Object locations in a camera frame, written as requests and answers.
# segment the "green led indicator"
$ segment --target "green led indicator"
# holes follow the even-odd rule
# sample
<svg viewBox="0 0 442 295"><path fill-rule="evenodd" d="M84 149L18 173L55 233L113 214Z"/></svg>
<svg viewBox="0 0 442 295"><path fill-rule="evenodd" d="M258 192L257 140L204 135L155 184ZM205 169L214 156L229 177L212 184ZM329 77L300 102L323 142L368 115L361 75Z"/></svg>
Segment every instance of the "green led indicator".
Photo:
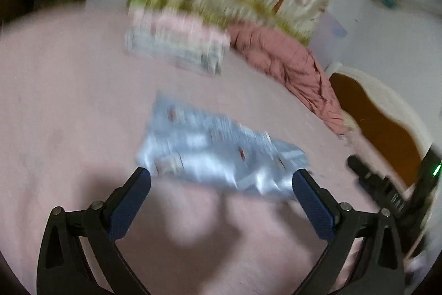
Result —
<svg viewBox="0 0 442 295"><path fill-rule="evenodd" d="M433 173L433 176L436 176L436 174L439 172L440 168L441 168L442 164L439 164L438 167L436 168L435 172Z"/></svg>

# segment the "bed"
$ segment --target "bed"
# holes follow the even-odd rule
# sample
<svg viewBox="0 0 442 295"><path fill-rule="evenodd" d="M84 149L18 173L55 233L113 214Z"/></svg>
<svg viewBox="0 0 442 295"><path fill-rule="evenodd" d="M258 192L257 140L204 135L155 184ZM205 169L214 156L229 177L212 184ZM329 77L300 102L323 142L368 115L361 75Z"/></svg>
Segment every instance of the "bed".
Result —
<svg viewBox="0 0 442 295"><path fill-rule="evenodd" d="M365 149L379 167L388 166L364 136L337 137L234 53L225 55L215 78L130 55L124 49L129 23L124 12L55 9L10 25L0 39L0 251L31 294L50 210L84 209L127 180L158 90L296 144L338 202L378 210L345 165ZM155 295L280 295L296 289L326 243L296 202L154 179L117 245Z"/></svg>

